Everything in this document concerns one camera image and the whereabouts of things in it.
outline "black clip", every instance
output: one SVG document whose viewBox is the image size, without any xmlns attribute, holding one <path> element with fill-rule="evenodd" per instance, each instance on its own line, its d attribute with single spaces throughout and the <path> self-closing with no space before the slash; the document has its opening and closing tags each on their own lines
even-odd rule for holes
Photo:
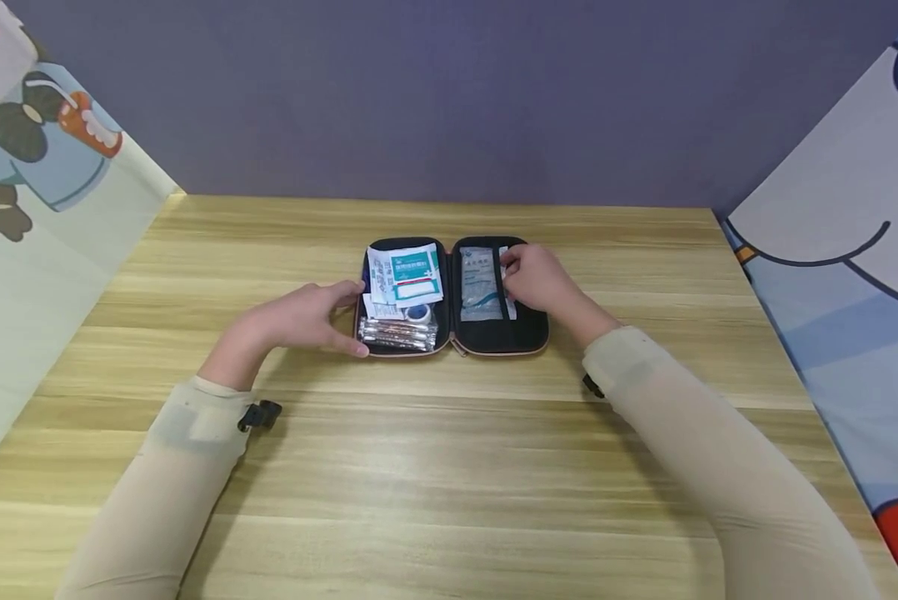
<svg viewBox="0 0 898 600">
<path fill-rule="evenodd" d="M 590 392 L 596 394 L 596 398 L 606 397 L 606 394 L 602 393 L 602 390 L 596 385 L 596 382 L 592 380 L 592 377 L 589 377 L 589 373 L 586 373 L 586 376 L 582 378 L 582 384 L 586 385 Z"/>
<path fill-rule="evenodd" d="M 281 413 L 281 404 L 260 400 L 258 404 L 249 404 L 246 414 L 242 415 L 236 426 L 242 433 L 246 433 L 251 428 L 270 429 Z"/>
</svg>

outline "open zippered case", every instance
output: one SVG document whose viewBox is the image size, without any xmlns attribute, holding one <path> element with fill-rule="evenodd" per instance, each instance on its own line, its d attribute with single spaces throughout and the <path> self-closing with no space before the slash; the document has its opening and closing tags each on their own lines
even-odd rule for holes
<svg viewBox="0 0 898 600">
<path fill-rule="evenodd" d="M 525 244 L 518 237 L 489 235 L 466 237 L 456 242 L 447 252 L 442 242 L 430 237 L 391 237 L 372 243 L 376 250 L 392 251 L 400 248 L 414 248 L 436 244 L 439 261 L 439 277 L 442 278 L 443 299 L 432 304 L 432 318 L 438 324 L 436 345 L 432 352 L 423 350 L 386 347 L 367 343 L 369 355 L 379 358 L 411 358 L 440 352 L 444 347 L 453 347 L 463 356 L 478 354 L 480 356 L 513 356 L 538 353 L 549 343 L 549 315 L 525 304 L 515 302 L 516 317 L 511 318 L 508 311 L 500 310 L 500 318 L 491 321 L 462 321 L 462 259 L 463 248 L 492 248 L 496 289 L 499 297 L 505 296 L 503 280 L 499 265 L 499 248 Z M 369 289 L 369 261 L 362 259 L 362 280 Z M 359 320 L 366 315 L 366 306 L 362 299 L 356 303 L 353 320 L 353 334 L 358 333 Z"/>
</svg>

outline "wooden table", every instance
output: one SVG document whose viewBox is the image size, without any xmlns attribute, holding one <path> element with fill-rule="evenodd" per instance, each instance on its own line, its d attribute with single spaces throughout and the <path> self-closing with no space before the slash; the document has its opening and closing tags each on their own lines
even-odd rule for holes
<svg viewBox="0 0 898 600">
<path fill-rule="evenodd" d="M 239 311 L 358 277 L 378 238 L 480 233 L 555 248 L 586 291 L 724 393 L 898 598 L 898 570 L 708 210 L 246 197 L 167 204 L 2 443 L 0 598 L 49 598 L 170 387 Z M 182 597 L 719 598 L 711 530 L 632 430 L 586 401 L 580 358 L 558 328 L 520 359 L 273 353 L 257 386 L 285 416 L 254 438 Z"/>
</svg>

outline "first aid kit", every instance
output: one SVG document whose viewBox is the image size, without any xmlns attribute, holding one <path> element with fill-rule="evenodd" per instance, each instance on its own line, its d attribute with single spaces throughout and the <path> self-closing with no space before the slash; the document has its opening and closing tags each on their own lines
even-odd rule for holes
<svg viewBox="0 0 898 600">
<path fill-rule="evenodd" d="M 449 251 L 430 237 L 373 242 L 362 262 L 368 293 L 355 311 L 356 339 L 385 358 L 437 353 L 450 343 L 462 355 L 540 352 L 549 316 L 512 301 L 503 284 L 500 259 L 518 244 L 525 241 L 498 235 L 463 238 Z"/>
</svg>

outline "beige sleeve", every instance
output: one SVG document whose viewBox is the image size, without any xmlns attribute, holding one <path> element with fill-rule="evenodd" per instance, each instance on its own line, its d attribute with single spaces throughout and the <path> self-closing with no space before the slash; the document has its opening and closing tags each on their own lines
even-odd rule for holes
<svg viewBox="0 0 898 600">
<path fill-rule="evenodd" d="M 706 512 L 730 600 L 872 600 L 860 551 L 796 467 L 642 331 L 596 340 L 583 361 L 615 412 Z"/>
<path fill-rule="evenodd" d="M 246 449 L 250 392 L 199 377 L 172 390 L 79 543 L 57 600 L 171 600 Z"/>
</svg>

